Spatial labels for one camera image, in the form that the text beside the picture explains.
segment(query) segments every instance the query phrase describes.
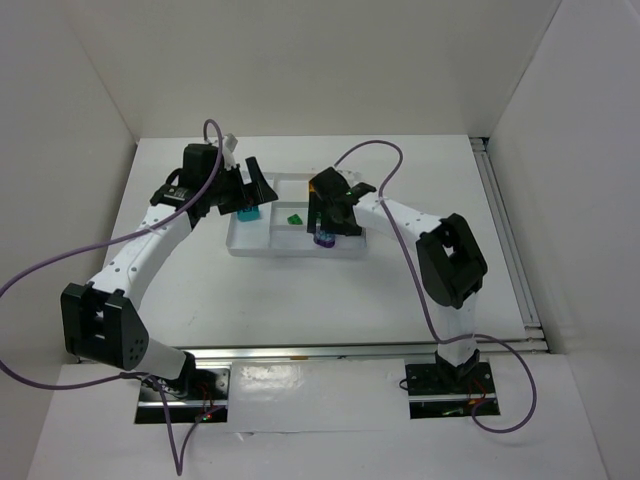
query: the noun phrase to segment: purple object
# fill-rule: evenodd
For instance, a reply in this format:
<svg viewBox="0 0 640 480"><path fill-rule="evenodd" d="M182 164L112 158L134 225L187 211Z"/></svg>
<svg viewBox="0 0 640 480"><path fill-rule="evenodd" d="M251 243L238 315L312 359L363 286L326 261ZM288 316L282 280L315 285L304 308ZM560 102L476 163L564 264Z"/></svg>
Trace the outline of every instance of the purple object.
<svg viewBox="0 0 640 480"><path fill-rule="evenodd" d="M332 248L336 244L336 236L333 233L327 233L324 230L316 230L313 234L313 243L324 248Z"/></svg>

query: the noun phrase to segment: white panel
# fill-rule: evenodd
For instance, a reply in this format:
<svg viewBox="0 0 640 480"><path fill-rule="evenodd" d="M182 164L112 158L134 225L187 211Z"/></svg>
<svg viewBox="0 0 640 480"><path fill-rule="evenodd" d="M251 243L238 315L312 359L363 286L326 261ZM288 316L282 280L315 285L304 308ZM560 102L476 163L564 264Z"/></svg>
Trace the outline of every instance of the white panel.
<svg viewBox="0 0 640 480"><path fill-rule="evenodd" d="M488 135L558 0L65 0L127 124Z"/></svg>
<svg viewBox="0 0 640 480"><path fill-rule="evenodd" d="M201 425L186 449L183 478L605 480L566 359L525 357L538 380L539 402L531 423L517 433L486 434L469 418L411 420L378 432L237 435L222 433L222 424ZM502 414L482 419L494 427L513 425L530 405L531 389L512 356L492 356L491 364ZM113 372L69 365L60 382ZM139 382L116 382L56 393L29 480L175 479L166 427L133 424L138 391ZM406 397L399 401L406 405ZM175 427L178 442L188 428Z"/></svg>
<svg viewBox="0 0 640 480"><path fill-rule="evenodd" d="M566 0L489 145L541 320L614 480L639 469L639 85L633 5Z"/></svg>
<svg viewBox="0 0 640 480"><path fill-rule="evenodd" d="M56 2L0 2L2 281L113 224L133 140ZM2 299L0 357L55 382L63 351L60 293L104 252L38 272ZM0 476L27 475L50 394L0 374Z"/></svg>
<svg viewBox="0 0 640 480"><path fill-rule="evenodd" d="M404 360L234 363L228 423L236 432L406 428Z"/></svg>
<svg viewBox="0 0 640 480"><path fill-rule="evenodd" d="M319 172L371 137L243 137L236 158L256 156L265 172ZM524 338L522 317L495 225L464 136L383 136L405 163L386 194L471 226L489 272L477 307L479 332ZM122 200L116 234L138 225L150 195L181 165L198 138L142 139ZM370 146L344 168L379 185L395 152ZM225 248L228 217L214 209L167 259L139 311L151 335L175 346L291 345L431 341L398 243L368 232L362 259L236 258ZM109 250L109 257L118 247ZM444 321L432 312L436 325Z"/></svg>

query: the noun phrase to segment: white tray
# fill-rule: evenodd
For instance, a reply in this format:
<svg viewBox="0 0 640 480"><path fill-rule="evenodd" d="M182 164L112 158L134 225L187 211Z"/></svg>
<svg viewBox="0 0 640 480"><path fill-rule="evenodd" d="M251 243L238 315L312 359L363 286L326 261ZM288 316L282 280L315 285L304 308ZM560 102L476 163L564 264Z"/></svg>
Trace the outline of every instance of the white tray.
<svg viewBox="0 0 640 480"><path fill-rule="evenodd" d="M350 185L357 183L360 175L341 171ZM365 232L359 237L336 236L333 248L313 243L313 235L307 233L309 209L309 180L315 173L265 173L264 177L278 194L275 202L260 205L260 218L249 222L231 215L227 233L227 250L236 257L321 257L356 258L367 249ZM289 225L287 218L298 214L302 225Z"/></svg>

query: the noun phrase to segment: white table surface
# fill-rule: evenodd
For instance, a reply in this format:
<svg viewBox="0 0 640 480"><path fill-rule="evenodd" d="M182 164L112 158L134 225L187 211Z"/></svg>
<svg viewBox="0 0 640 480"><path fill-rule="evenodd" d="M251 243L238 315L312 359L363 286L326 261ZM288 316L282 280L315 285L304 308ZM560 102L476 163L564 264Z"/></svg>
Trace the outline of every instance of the white table surface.
<svg viewBox="0 0 640 480"><path fill-rule="evenodd" d="M240 138L235 155L256 156L264 172L320 171L354 144L374 137ZM523 338L523 322L496 229L465 136L381 136L405 152L389 197L424 212L466 217L489 273L478 302L477 330ZM114 235L135 229L153 192L182 164L189 142L142 139ZM396 162L393 150L371 146L344 168L379 185ZM167 260L142 302L152 337L174 346L416 342L432 340L397 243L369 232L360 260L236 258L225 247L228 217L200 221ZM118 251L112 247L107 261Z"/></svg>
<svg viewBox="0 0 640 480"><path fill-rule="evenodd" d="M293 434L223 433L223 425L201 425L187 448L182 478L606 480L566 358L526 359L538 382L539 403L519 432L488 434L469 418L408 420L382 431ZM493 355L490 361L502 415L482 419L492 426L512 425L529 407L529 384L514 357ZM113 372L101 365L68 365L59 382ZM130 381L56 392L29 480L176 478L166 427L133 424L137 395L138 386ZM406 402L406 394L398 401ZM178 441L187 428L176 426Z"/></svg>

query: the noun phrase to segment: black bracket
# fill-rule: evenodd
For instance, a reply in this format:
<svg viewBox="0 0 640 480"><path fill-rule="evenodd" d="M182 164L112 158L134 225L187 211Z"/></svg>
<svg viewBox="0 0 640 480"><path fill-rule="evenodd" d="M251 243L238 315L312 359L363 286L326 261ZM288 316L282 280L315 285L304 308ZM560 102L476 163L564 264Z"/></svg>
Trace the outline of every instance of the black bracket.
<svg viewBox="0 0 640 480"><path fill-rule="evenodd" d="M454 213L440 222L416 242L422 284L434 301L459 309L482 288L487 262L464 217Z"/></svg>
<svg viewBox="0 0 640 480"><path fill-rule="evenodd" d="M362 182L350 187L333 167L318 173L309 181L307 232L315 233L319 219L320 228L327 233L362 235L353 206L360 198L375 191L375 187Z"/></svg>
<svg viewBox="0 0 640 480"><path fill-rule="evenodd" d="M162 203L179 208L188 202L206 183L218 156L214 145L192 143L184 149L182 168L169 175L166 183L155 192L151 205ZM245 160L250 182L245 183L239 165L231 168L221 166L205 194L189 210L191 227L209 213L213 206L220 215L237 212L278 200L278 195L269 186L255 157Z"/></svg>
<svg viewBox="0 0 640 480"><path fill-rule="evenodd" d="M60 304L67 352L122 370L140 363L149 333L121 290L109 295L70 283Z"/></svg>

